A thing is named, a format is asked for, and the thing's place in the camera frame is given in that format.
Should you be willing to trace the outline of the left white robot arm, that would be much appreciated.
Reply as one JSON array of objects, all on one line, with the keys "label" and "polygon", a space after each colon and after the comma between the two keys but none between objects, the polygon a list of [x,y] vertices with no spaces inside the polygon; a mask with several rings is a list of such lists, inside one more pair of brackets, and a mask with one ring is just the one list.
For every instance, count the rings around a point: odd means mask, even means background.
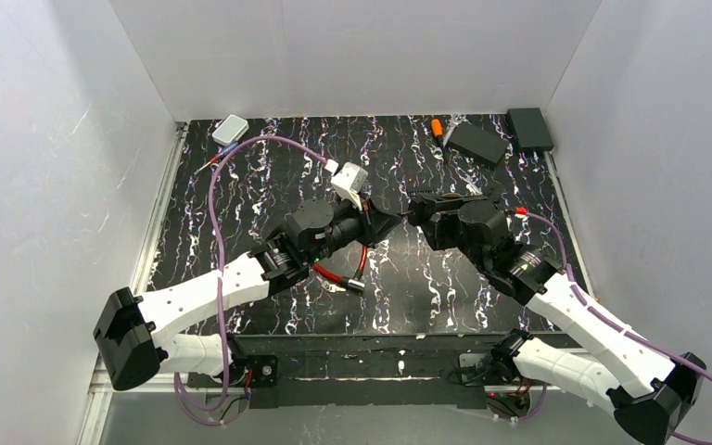
[{"label": "left white robot arm", "polygon": [[112,292],[93,329],[112,387],[137,388],[162,373],[225,377],[233,358],[221,335],[186,335],[184,329],[285,291],[306,280],[313,264],[352,242],[373,247],[401,221],[372,201],[357,209],[347,200],[308,199],[261,243],[223,266],[142,295],[128,287]]}]

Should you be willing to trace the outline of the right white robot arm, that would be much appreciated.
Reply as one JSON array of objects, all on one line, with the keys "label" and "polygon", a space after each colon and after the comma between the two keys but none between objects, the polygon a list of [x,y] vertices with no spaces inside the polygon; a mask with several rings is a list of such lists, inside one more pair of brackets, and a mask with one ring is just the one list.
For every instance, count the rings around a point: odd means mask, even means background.
[{"label": "right white robot arm", "polygon": [[513,330],[491,352],[509,376],[540,380],[612,414],[641,444],[664,444],[691,410],[705,363],[691,352],[659,352],[585,293],[567,267],[522,244],[508,213],[483,196],[412,197],[408,222],[434,250],[458,248],[489,284],[545,317],[591,357],[584,359]]}]

